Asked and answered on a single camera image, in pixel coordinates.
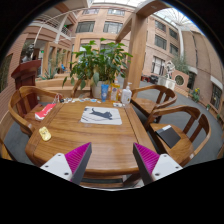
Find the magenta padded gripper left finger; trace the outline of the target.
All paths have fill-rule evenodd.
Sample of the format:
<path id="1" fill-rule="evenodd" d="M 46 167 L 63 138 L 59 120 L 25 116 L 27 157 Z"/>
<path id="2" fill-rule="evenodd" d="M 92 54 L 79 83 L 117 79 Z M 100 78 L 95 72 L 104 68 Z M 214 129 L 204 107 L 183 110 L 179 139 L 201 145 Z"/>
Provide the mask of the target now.
<path id="1" fill-rule="evenodd" d="M 92 153 L 90 142 L 63 154 L 57 153 L 41 169 L 79 185 Z"/>

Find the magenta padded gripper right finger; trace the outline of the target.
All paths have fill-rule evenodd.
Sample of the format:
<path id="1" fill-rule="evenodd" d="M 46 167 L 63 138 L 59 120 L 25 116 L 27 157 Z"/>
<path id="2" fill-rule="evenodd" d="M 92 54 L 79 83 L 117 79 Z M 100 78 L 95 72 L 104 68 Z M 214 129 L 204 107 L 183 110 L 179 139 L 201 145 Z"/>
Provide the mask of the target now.
<path id="1" fill-rule="evenodd" d="M 182 169 L 168 154 L 157 154 L 138 143 L 133 144 L 133 155 L 145 185 Z"/>

